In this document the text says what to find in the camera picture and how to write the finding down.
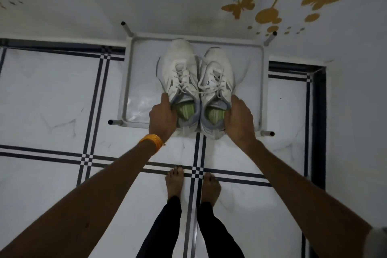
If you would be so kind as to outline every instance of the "black pants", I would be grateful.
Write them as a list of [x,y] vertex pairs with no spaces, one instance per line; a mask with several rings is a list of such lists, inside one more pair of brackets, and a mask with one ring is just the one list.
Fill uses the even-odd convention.
[[[172,257],[180,228],[181,206],[178,197],[172,197],[157,216],[151,231],[138,251],[137,258]],[[225,226],[214,216],[210,203],[202,203],[197,212],[209,258],[244,257],[241,249]]]

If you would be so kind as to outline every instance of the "bracelet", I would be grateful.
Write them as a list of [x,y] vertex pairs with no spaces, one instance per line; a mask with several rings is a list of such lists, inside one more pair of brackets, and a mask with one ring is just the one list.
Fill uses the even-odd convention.
[[139,143],[141,143],[143,140],[146,140],[146,139],[153,141],[153,143],[156,145],[156,152],[160,150],[162,146],[165,146],[165,144],[162,142],[162,139],[160,139],[160,137],[156,134],[147,134],[139,141]]

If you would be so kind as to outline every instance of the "bare foot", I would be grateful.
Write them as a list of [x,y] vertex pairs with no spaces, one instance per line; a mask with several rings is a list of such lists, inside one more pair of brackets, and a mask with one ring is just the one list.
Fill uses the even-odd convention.
[[175,168],[172,168],[171,171],[167,173],[167,176],[165,177],[168,191],[167,201],[173,196],[180,198],[183,181],[184,171],[182,167],[175,166]]
[[202,203],[210,202],[212,207],[214,207],[221,189],[222,187],[216,177],[210,173],[206,173],[203,178]]

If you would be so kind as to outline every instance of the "white sneaker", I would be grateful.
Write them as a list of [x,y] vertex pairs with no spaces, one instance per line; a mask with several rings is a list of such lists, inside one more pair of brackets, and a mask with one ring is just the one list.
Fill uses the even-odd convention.
[[173,40],[162,59],[161,72],[164,89],[178,113],[177,132],[188,136],[196,130],[201,112],[199,67],[191,44]]
[[224,114],[231,108],[231,94],[235,88],[233,68],[225,52],[211,47],[204,55],[201,66],[201,129],[210,139],[219,139],[225,134]]

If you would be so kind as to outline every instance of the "floor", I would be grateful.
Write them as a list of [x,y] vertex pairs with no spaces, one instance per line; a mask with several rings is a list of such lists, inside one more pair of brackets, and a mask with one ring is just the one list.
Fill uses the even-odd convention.
[[[123,56],[0,49],[0,249],[77,185],[133,147],[145,129],[117,118]],[[312,84],[269,73],[267,148],[303,175],[310,170]],[[254,163],[227,136],[171,138],[150,159],[90,257],[135,257],[166,203],[164,175],[185,178],[173,257],[207,257],[196,222],[202,175],[221,182],[214,207],[245,257],[305,257],[307,241]]]

